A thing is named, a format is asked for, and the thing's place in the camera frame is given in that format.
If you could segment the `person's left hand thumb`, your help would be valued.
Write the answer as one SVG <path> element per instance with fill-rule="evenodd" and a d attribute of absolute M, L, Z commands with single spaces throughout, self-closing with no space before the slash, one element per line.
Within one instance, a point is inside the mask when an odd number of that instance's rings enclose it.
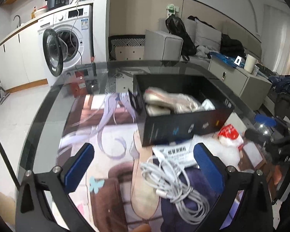
<path fill-rule="evenodd" d="M 151 232 L 151 227 L 148 224 L 142 224 L 142 225 L 134 228 L 130 232 Z"/>

